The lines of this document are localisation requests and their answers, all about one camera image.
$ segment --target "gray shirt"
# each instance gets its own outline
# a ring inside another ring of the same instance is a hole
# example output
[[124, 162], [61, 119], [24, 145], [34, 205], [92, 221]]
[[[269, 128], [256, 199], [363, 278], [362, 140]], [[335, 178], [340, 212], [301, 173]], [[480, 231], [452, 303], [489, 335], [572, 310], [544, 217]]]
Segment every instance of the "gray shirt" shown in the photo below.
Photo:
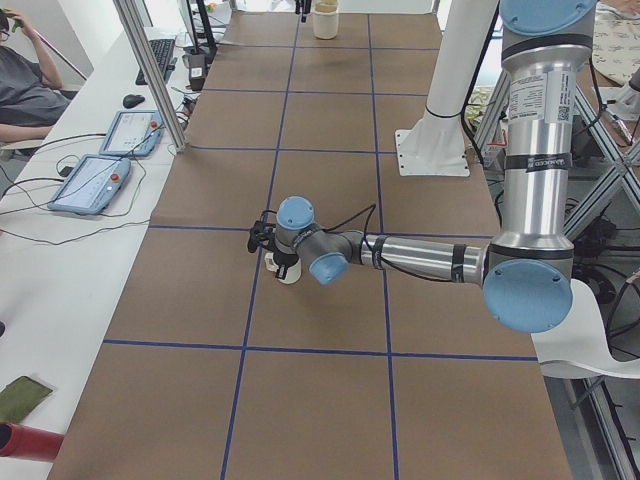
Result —
[[0, 123], [46, 127], [58, 121], [69, 100], [42, 84], [37, 63], [0, 47]]

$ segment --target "keyboard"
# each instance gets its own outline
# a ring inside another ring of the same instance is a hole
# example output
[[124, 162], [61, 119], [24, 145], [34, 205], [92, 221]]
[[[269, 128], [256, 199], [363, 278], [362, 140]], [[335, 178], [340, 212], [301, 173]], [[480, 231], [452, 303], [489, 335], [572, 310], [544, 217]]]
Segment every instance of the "keyboard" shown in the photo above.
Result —
[[[158, 62], [158, 67], [160, 68], [160, 74], [165, 77], [165, 73], [167, 68], [171, 65], [171, 60], [173, 59], [173, 47], [175, 46], [176, 41], [173, 38], [161, 38], [159, 40], [149, 40], [149, 46], [153, 51], [154, 56], [156, 57], [156, 62]], [[146, 85], [147, 82], [144, 78], [144, 73], [142, 73], [142, 69], [138, 72], [138, 76], [136, 77], [136, 85]]]

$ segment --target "white desk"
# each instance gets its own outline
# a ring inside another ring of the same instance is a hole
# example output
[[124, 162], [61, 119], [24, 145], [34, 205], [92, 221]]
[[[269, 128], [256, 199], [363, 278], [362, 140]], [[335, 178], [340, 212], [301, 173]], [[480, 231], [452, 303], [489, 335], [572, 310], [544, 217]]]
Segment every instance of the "white desk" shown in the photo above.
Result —
[[[163, 35], [157, 30], [149, 38]], [[153, 109], [148, 87], [136, 86], [138, 65], [126, 36], [115, 42], [102, 64], [78, 93], [47, 141], [84, 133], [105, 133], [114, 113], [122, 110], [128, 93], [146, 97], [139, 109]], [[187, 71], [179, 59], [169, 85], [184, 89]], [[173, 105], [182, 94], [169, 90]], [[43, 148], [18, 180], [57, 177], [56, 162], [67, 154], [97, 153], [102, 138], [62, 142]], [[0, 202], [0, 228], [32, 238], [61, 241], [100, 228], [147, 220], [169, 173], [175, 150], [165, 132], [151, 156], [141, 159], [147, 176], [124, 217], [78, 217], [39, 209], [4, 214], [27, 207], [28, 198], [18, 188]], [[143, 174], [133, 162], [128, 183], [104, 212], [125, 212]], [[47, 202], [59, 183], [23, 185], [37, 203]], [[50, 385], [54, 392], [30, 414], [25, 424], [66, 432], [95, 360], [104, 333], [146, 231], [146, 225], [100, 233], [62, 246], [48, 246], [0, 234], [0, 262], [4, 282], [0, 290], [0, 320], [7, 330], [0, 338], [0, 388], [21, 375]], [[0, 478], [46, 478], [51, 464], [0, 458]]]

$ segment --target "blue joint cap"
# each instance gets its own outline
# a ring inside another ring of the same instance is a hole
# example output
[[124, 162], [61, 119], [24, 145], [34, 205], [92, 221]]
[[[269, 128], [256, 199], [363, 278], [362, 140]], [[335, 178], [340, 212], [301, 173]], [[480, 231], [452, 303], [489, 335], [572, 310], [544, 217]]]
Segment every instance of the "blue joint cap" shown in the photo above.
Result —
[[288, 197], [280, 204], [276, 216], [278, 226], [287, 230], [302, 230], [311, 225], [315, 212], [311, 202], [303, 197]]
[[325, 253], [316, 258], [309, 271], [316, 277], [320, 285], [330, 285], [339, 279], [349, 268], [349, 262], [344, 255], [338, 252]]
[[569, 280], [539, 260], [508, 260], [496, 265], [482, 290], [496, 320], [526, 333], [546, 332], [559, 325], [573, 303]]
[[597, 0], [501, 0], [500, 16], [514, 33], [551, 35], [579, 22]]

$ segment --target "computer mouse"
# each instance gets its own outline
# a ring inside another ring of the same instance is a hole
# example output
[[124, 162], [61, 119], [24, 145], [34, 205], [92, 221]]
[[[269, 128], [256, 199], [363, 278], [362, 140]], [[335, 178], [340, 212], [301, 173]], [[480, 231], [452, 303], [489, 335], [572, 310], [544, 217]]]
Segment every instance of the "computer mouse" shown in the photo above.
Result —
[[122, 99], [122, 106], [124, 108], [133, 108], [136, 105], [140, 105], [145, 100], [146, 99], [142, 95], [129, 94]]

